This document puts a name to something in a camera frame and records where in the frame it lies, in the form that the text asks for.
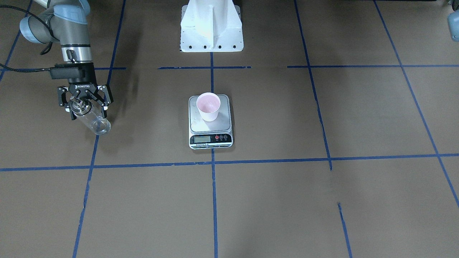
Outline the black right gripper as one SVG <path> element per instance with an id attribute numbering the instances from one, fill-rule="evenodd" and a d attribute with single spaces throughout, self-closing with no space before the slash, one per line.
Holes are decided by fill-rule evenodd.
<path id="1" fill-rule="evenodd" d="M 59 106 L 70 114 L 72 120 L 77 118 L 71 110 L 69 97 L 77 90 L 79 98 L 94 99 L 100 105 L 102 117 L 108 117 L 108 106 L 113 103 L 112 91 L 110 85 L 98 86 L 93 62 L 56 64 L 49 73 L 53 80 L 68 80 L 69 87 L 57 87 L 57 96 Z"/>

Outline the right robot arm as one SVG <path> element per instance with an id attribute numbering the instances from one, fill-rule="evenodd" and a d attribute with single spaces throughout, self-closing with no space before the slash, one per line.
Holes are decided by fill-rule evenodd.
<path id="1" fill-rule="evenodd" d="M 53 80 L 67 80 L 69 86 L 60 89 L 59 105 L 70 109 L 70 101 L 65 97 L 69 92 L 79 100 L 98 103 L 105 119 L 113 98 L 108 85 L 97 83 L 87 26 L 89 2 L 46 0 L 43 5 L 45 11 L 41 14 L 21 20 L 20 31 L 30 42 L 60 45 L 64 63 L 52 67 L 50 75 Z"/>

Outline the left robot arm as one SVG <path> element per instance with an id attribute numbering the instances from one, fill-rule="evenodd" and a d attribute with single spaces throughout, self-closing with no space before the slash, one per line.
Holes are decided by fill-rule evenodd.
<path id="1" fill-rule="evenodd" d="M 448 4 L 453 10 L 447 17 L 450 36 L 454 42 L 459 42 L 459 1 L 448 0 Z"/>

